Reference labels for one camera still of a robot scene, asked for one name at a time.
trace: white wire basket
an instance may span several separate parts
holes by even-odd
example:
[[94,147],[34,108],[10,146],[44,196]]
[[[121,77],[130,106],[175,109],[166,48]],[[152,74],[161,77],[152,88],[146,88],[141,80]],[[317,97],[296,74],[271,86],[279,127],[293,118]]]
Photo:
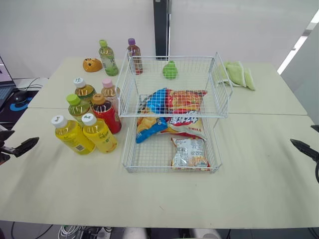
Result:
[[212,122],[208,118],[202,118],[204,135],[204,157],[210,167],[172,167],[171,162],[176,154],[176,146],[171,138],[189,138],[175,134],[154,134],[142,143],[136,143],[137,118],[131,119],[127,132],[123,165],[129,172],[210,172],[213,173],[222,165],[219,153],[216,127],[218,119]]
[[[175,79],[163,75],[163,67],[174,61],[178,74]],[[143,72],[136,74],[135,64],[142,63]],[[195,112],[197,117],[226,118],[228,103],[233,88],[229,83],[222,60],[216,53],[212,56],[133,56],[129,57],[118,77],[116,87],[121,89],[119,95],[120,117],[189,117],[187,114],[173,114],[165,110],[161,114],[142,113],[141,106],[146,104],[154,92],[168,88],[174,91],[206,91],[206,95]]]

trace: blue chip bag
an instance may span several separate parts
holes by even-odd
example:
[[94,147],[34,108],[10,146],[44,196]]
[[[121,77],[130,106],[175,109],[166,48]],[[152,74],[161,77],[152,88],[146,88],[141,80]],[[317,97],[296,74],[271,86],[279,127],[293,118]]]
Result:
[[[165,111],[166,88],[156,91],[150,95],[142,104],[140,109],[144,114],[163,114]],[[152,134],[167,128],[164,117],[139,117],[137,122],[136,143],[141,143]]]

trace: floor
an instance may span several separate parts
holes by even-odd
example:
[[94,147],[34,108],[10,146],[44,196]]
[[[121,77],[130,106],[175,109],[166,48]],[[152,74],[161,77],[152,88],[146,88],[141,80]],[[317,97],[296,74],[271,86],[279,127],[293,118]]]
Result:
[[[0,221],[5,239],[11,239],[12,222]],[[46,224],[34,223],[15,223],[13,236],[15,239],[34,239],[49,227]],[[41,239],[56,239],[61,225],[53,225],[53,227],[41,237]],[[222,237],[226,239],[228,229],[217,230]],[[123,235],[123,228],[114,229],[111,239],[120,239]],[[175,239],[178,238],[178,229],[152,229],[152,239]],[[230,233],[231,239],[314,239],[307,228],[303,229],[232,229]]]

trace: snack bag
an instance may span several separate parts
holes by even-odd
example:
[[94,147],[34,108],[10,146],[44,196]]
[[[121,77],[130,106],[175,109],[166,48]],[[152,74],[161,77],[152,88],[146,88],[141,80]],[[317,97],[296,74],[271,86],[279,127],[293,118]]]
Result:
[[166,90],[165,104],[169,112],[199,111],[207,91]]
[[206,140],[201,118],[194,116],[196,111],[189,111],[190,117],[171,117],[166,118],[167,129],[160,133],[174,133],[183,136],[197,136]]
[[[166,88],[156,91],[148,97],[139,110],[141,113],[162,114],[165,110]],[[137,120],[136,143],[141,143],[152,134],[167,128],[163,117],[139,117]]]
[[210,167],[204,156],[204,140],[172,138],[176,146],[176,154],[172,160],[172,167]]

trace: orange toy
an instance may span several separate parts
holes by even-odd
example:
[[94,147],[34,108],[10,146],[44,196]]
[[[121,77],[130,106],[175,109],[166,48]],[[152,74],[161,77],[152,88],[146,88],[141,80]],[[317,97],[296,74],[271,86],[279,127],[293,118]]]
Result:
[[87,72],[96,72],[102,69],[102,63],[96,58],[86,58],[83,61],[83,68]]

